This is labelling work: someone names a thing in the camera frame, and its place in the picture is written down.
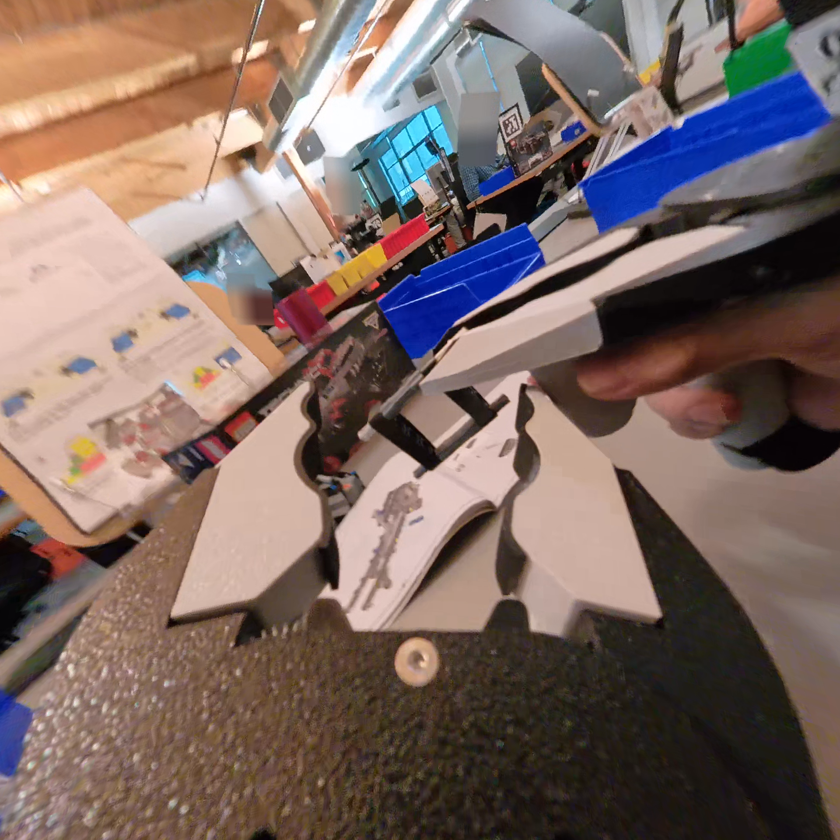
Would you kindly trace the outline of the green plastic storage bin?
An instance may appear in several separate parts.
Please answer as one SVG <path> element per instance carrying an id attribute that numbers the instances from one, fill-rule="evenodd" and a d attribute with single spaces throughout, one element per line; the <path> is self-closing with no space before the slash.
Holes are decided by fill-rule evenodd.
<path id="1" fill-rule="evenodd" d="M 730 98 L 793 71 L 795 63 L 786 46 L 790 34 L 790 25 L 780 21 L 728 53 L 722 71 Z"/>

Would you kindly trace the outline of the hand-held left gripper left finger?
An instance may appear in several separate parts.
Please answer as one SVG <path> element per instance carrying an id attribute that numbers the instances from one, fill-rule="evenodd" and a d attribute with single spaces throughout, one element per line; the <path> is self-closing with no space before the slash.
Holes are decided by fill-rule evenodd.
<path id="1" fill-rule="evenodd" d="M 316 480 L 320 424 L 319 394 L 303 382 L 221 462 L 173 623 L 249 613 L 278 627 L 338 587 L 334 519 Z"/>

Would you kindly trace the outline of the white instruction booklet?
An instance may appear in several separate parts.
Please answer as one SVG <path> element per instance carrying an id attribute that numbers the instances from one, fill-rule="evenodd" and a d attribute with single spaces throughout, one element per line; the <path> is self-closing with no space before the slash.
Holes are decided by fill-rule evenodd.
<path id="1" fill-rule="evenodd" d="M 436 469 L 397 454 L 385 462 L 341 521 L 339 587 L 325 588 L 356 632 L 386 629 L 409 602 L 446 543 L 472 519 L 499 508 L 518 482 L 513 466 L 520 390 L 514 374 L 489 393 L 508 399 L 497 417 Z"/>

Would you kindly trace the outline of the distant toy set box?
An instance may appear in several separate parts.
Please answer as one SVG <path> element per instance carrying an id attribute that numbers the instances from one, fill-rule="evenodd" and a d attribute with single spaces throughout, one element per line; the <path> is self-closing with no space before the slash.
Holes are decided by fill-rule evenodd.
<path id="1" fill-rule="evenodd" d="M 515 177 L 521 177 L 547 161 L 553 154 L 550 136 L 541 122 L 507 142 L 507 157 Z"/>

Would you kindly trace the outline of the printed instruction board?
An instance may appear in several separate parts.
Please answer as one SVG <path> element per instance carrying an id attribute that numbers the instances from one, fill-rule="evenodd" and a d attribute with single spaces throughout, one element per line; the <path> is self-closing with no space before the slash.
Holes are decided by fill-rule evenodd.
<path id="1" fill-rule="evenodd" d="M 109 542 L 178 482 L 163 456 L 287 366 L 88 189 L 1 224 L 2 490 L 52 538 Z"/>

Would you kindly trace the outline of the blue plastic storage bin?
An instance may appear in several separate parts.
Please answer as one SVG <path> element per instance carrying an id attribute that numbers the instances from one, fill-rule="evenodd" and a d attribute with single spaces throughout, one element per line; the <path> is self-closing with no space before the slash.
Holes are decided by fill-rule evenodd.
<path id="1" fill-rule="evenodd" d="M 458 320 L 544 264 L 537 239 L 520 224 L 406 277 L 379 306 L 404 350 L 418 359 Z"/>
<path id="2" fill-rule="evenodd" d="M 1 691 L 1 775 L 5 778 L 17 771 L 33 717 L 29 707 Z"/>
<path id="3" fill-rule="evenodd" d="M 790 73 L 650 136 L 589 176 L 584 199 L 603 234 L 653 210 L 676 188 L 818 130 L 830 118 L 802 74 Z"/>

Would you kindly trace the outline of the black toy set box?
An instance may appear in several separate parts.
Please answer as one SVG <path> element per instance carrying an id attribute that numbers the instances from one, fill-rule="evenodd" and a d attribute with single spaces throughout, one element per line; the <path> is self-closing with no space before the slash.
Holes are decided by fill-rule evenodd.
<path id="1" fill-rule="evenodd" d="M 413 361 L 378 302 L 349 310 L 348 315 L 316 349 L 222 421 L 163 455 L 163 461 L 191 484 L 237 447 L 300 383 L 309 382 L 319 398 L 321 472 L 338 474 L 361 446 L 360 431 L 371 413 L 414 372 Z"/>

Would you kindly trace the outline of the person's right hand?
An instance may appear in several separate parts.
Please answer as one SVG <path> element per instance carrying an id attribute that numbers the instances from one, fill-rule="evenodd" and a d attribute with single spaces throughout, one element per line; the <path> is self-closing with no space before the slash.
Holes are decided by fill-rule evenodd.
<path id="1" fill-rule="evenodd" d="M 741 419 L 742 403 L 695 381 L 740 365 L 784 364 L 791 414 L 839 428 L 839 279 L 718 311 L 677 329 L 602 350 L 576 363 L 582 391 L 596 400 L 643 397 L 677 435 L 709 439 Z"/>

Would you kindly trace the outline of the large grid window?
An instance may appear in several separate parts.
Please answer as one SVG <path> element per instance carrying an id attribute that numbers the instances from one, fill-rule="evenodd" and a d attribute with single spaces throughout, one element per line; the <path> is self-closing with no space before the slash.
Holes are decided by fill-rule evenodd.
<path id="1" fill-rule="evenodd" d="M 433 139 L 447 154 L 455 151 L 437 105 L 398 123 L 381 136 L 376 158 L 394 197 L 401 205 L 415 197 L 412 184 L 427 179 L 427 170 L 438 162 L 436 154 L 428 150 L 428 139 Z"/>

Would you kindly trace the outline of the black toy brick assembly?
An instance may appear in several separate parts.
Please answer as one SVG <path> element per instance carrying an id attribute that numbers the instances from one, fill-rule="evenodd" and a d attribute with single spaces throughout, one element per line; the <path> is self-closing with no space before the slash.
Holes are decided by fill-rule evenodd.
<path id="1" fill-rule="evenodd" d="M 414 459 L 418 463 L 415 477 L 439 467 L 459 448 L 467 445 L 480 430 L 492 423 L 510 403 L 509 396 L 504 394 L 488 402 L 474 387 L 446 392 L 447 398 L 465 412 L 469 420 L 440 446 L 436 446 L 403 414 L 404 405 L 420 393 L 422 379 L 420 371 L 407 377 L 397 391 L 373 411 L 369 422 L 360 431 L 360 439 L 369 440 L 380 435 Z"/>

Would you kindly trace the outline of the maroon travel tumbler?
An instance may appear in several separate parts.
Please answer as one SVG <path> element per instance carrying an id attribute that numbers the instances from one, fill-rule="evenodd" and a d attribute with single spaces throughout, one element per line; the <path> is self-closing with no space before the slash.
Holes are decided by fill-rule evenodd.
<path id="1" fill-rule="evenodd" d="M 299 343 L 309 350 L 316 348 L 333 333 L 331 324 L 305 288 L 296 289 L 278 300 L 275 315 L 277 323 L 283 321 Z"/>

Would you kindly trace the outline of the silver ventilation duct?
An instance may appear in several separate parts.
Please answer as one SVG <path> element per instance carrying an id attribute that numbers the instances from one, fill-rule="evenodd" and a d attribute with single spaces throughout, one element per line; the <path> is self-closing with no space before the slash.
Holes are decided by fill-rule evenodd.
<path id="1" fill-rule="evenodd" d="M 332 99 L 356 110 L 391 103 L 457 36 L 469 4 L 323 2 L 297 64 L 276 80 L 267 150 L 285 151 L 301 140 Z"/>

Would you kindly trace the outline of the grey display board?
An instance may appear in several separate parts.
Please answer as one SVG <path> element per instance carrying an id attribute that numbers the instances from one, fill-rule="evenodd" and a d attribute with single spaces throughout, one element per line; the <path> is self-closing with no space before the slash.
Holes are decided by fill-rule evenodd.
<path id="1" fill-rule="evenodd" d="M 607 36 L 551 2 L 475 1 L 460 19 L 540 58 L 549 86 L 592 135 L 602 135 L 613 112 L 642 88 Z"/>

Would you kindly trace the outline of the grey desk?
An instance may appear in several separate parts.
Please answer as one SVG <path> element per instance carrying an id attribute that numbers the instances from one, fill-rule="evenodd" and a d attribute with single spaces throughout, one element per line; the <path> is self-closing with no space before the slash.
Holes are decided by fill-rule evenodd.
<path id="1" fill-rule="evenodd" d="M 581 640 L 499 602 L 476 633 L 351 634 L 332 608 L 278 665 L 319 689 L 319 740 L 278 838 L 838 838 L 838 456 L 736 475 L 651 411 L 607 440 L 664 609 Z"/>

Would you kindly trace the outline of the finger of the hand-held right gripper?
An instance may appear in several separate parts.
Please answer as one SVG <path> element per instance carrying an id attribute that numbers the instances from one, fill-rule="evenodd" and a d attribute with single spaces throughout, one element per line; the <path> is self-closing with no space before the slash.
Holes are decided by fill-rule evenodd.
<path id="1" fill-rule="evenodd" d="M 740 236 L 743 225 L 709 225 L 642 243 L 628 239 L 625 248 L 606 250 L 609 234 L 552 264 L 540 268 L 458 320 L 453 329 L 475 329 L 544 298 L 558 303 L 600 303 L 620 291 L 634 289 L 665 276 L 673 266 L 700 264 L 706 252 L 716 254 Z"/>
<path id="2" fill-rule="evenodd" d="M 482 327 L 461 330 L 442 349 L 421 383 L 425 394 L 479 385 L 557 361 L 571 361 L 602 346 L 590 302 L 538 301 Z"/>

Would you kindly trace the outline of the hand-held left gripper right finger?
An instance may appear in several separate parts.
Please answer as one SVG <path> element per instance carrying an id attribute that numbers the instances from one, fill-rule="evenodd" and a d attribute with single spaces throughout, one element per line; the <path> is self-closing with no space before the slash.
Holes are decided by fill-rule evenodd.
<path id="1" fill-rule="evenodd" d="M 572 638 L 591 614 L 663 618 L 613 463 L 539 389 L 520 390 L 520 477 L 502 534 L 500 588 L 531 630 Z"/>

